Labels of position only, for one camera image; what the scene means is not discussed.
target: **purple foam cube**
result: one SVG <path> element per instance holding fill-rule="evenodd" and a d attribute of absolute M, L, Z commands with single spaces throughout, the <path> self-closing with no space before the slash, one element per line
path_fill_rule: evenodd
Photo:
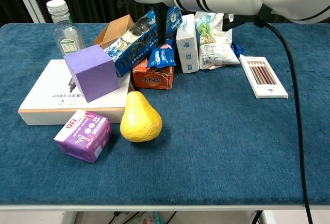
<path fill-rule="evenodd" d="M 65 55 L 64 59 L 87 102 L 119 89 L 114 61 L 99 45 Z"/>
<path fill-rule="evenodd" d="M 111 135 L 108 118 L 77 110 L 54 140 L 64 154 L 93 164 Z"/>

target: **white bottle cap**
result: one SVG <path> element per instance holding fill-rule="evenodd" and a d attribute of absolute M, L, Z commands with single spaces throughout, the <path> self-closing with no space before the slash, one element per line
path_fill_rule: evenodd
<path fill-rule="evenodd" d="M 64 0 L 48 1 L 46 5 L 51 15 L 64 15 L 69 12 L 68 6 Z"/>

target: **snack bag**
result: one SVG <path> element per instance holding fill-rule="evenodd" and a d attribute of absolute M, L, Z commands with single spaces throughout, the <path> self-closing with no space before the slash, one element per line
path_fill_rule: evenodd
<path fill-rule="evenodd" d="M 147 68 L 165 68 L 176 66 L 174 61 L 173 39 L 167 39 L 167 44 L 152 50 Z"/>
<path fill-rule="evenodd" d="M 164 224 L 158 212 L 145 212 L 141 217 L 135 218 L 128 224 Z"/>
<path fill-rule="evenodd" d="M 239 64 L 234 54 L 232 31 L 222 31 L 223 13 L 206 13 L 195 19 L 197 43 L 200 47 L 200 69 L 212 70 L 225 65 Z"/>

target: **white medicine box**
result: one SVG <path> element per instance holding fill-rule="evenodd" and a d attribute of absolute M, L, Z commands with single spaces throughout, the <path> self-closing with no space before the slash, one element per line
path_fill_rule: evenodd
<path fill-rule="evenodd" d="M 177 29 L 176 45 L 183 73 L 193 73 L 200 69 L 194 15 L 184 15 L 182 21 Z"/>

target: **open cardboard box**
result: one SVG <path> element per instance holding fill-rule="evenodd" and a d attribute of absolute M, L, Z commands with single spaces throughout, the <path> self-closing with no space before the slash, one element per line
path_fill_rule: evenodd
<path fill-rule="evenodd" d="M 133 24 L 134 22 L 129 14 L 111 21 L 97 36 L 93 45 L 98 44 L 101 48 L 106 48 L 129 30 Z"/>

